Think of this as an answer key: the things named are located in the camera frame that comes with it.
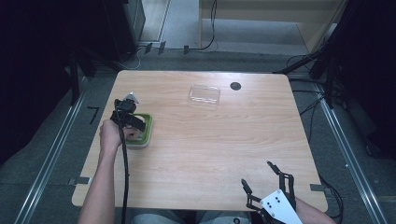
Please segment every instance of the clear plastic container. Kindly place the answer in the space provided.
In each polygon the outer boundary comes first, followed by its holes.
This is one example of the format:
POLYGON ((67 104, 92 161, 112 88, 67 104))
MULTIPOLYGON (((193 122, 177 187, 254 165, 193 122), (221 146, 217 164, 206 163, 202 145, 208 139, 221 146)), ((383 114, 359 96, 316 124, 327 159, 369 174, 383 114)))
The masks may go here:
POLYGON ((190 100, 195 103, 218 105, 220 89, 212 86, 193 85, 190 91, 190 100))

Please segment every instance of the human arm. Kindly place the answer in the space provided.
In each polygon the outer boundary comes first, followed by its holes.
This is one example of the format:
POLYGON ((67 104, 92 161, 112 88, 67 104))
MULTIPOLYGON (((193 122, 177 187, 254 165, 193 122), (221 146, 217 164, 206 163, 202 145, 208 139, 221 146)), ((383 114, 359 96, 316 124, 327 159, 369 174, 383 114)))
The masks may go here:
MULTIPOLYGON (((139 131, 135 128, 123 129, 126 136, 139 131)), ((78 223, 114 222, 114 162, 121 144, 120 131, 112 120, 103 121, 100 129, 100 154, 93 181, 88 190, 78 217, 78 223)))
POLYGON ((316 207, 297 197, 295 199, 297 216, 304 224, 335 224, 330 217, 319 211, 316 207))

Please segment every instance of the human hand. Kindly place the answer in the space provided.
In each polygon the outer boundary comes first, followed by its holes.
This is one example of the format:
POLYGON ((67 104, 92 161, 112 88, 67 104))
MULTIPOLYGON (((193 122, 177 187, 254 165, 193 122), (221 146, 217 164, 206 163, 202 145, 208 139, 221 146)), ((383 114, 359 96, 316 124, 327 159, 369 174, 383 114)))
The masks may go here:
MULTIPOLYGON (((128 139, 136 139, 140 131, 136 128, 123 128, 124 135, 128 139)), ((119 126, 111 119, 103 121, 100 127, 101 152, 116 155, 118 147, 121 145, 119 126)))

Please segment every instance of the person's knee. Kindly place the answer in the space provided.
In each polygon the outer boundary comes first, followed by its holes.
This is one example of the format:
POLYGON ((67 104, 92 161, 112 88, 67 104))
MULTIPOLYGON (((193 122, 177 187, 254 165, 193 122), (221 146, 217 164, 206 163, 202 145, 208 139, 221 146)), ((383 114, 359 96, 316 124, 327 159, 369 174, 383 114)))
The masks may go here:
POLYGON ((172 210, 133 209, 133 224, 184 224, 183 219, 172 210))
POLYGON ((200 224, 250 224, 251 216, 249 212, 198 211, 196 222, 200 224))

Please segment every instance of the green tray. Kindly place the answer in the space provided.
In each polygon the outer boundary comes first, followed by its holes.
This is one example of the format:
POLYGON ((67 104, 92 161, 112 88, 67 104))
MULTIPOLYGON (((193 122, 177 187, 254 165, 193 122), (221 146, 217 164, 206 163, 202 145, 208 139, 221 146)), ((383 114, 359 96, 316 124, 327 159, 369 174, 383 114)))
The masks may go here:
POLYGON ((135 140, 126 140, 127 147, 146 147, 149 144, 152 129, 152 116, 150 114, 133 114, 135 116, 140 116, 145 119, 146 130, 139 134, 135 140))

